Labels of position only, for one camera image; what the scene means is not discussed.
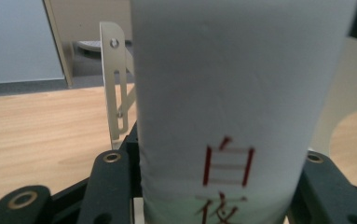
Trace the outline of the white cylinder with red characters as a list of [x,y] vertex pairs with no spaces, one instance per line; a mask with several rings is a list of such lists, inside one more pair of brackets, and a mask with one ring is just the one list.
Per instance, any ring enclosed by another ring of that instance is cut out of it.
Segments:
[[357,0],[130,0],[146,224],[281,224]]

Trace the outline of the white panel with round cutout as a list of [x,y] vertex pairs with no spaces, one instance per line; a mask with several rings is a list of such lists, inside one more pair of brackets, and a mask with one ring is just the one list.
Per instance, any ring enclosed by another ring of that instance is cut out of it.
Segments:
[[331,138],[335,127],[346,116],[356,111],[357,39],[348,37],[310,143],[310,148],[324,155],[329,155]]

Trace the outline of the grey round chair base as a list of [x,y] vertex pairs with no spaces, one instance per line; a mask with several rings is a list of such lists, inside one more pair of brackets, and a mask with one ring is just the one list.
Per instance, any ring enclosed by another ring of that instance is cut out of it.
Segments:
[[77,41],[76,44],[83,50],[100,52],[101,42],[100,41]]

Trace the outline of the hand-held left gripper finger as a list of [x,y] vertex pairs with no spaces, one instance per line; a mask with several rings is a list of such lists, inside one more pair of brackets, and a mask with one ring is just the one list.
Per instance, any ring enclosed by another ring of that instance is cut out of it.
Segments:
[[134,123],[122,143],[122,149],[129,155],[130,191],[132,198],[143,197],[141,186],[140,153],[138,145],[137,123]]

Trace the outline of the beige door panel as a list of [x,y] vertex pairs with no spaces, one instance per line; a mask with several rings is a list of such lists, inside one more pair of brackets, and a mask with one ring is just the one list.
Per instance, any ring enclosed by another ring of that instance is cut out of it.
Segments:
[[125,38],[132,40],[130,0],[42,1],[69,87],[73,86],[73,43],[99,40],[101,21],[118,24]]

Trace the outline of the silver metal bracket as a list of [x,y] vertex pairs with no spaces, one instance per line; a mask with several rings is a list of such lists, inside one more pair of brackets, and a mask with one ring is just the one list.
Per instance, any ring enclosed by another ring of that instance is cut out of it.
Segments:
[[134,74],[133,58],[117,23],[101,21],[100,38],[108,128],[111,147],[116,148],[129,131],[129,112],[135,102],[135,88],[128,89],[128,74]]

